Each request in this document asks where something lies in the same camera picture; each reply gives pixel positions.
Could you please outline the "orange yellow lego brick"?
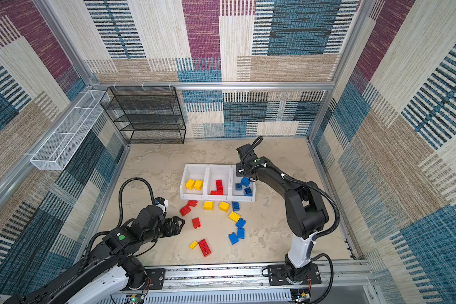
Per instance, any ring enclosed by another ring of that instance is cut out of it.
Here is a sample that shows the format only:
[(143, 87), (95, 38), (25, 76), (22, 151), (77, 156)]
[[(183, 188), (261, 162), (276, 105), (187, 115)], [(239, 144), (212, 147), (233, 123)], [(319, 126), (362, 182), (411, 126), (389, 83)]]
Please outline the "orange yellow lego brick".
[(203, 189), (203, 181), (202, 180), (196, 180), (194, 184), (194, 189), (196, 191), (201, 191)]

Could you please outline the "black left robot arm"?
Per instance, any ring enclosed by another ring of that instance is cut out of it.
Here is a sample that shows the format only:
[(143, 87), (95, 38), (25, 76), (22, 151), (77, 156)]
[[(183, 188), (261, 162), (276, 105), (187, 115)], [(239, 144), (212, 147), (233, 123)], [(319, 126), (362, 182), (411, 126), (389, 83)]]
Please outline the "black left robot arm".
[(124, 225), (102, 232), (83, 258), (43, 287), (27, 295), (13, 295), (7, 303), (95, 303), (124, 289), (145, 291), (152, 279), (138, 260), (146, 243), (181, 233), (184, 219), (167, 218), (162, 208), (149, 205)]

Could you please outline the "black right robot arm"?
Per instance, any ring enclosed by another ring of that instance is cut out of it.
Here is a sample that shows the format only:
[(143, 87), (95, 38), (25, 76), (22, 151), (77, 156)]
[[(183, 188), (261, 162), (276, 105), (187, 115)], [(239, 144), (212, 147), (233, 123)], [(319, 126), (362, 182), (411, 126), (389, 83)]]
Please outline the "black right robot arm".
[(315, 236), (329, 221), (322, 195), (313, 189), (316, 183), (310, 182), (305, 186), (301, 182), (291, 181), (268, 158), (257, 157), (252, 144), (237, 148), (237, 153), (237, 177), (261, 181), (284, 199), (286, 221), (293, 233), (291, 247), (285, 258), (285, 272), (289, 282), (305, 280), (311, 268), (310, 256)]

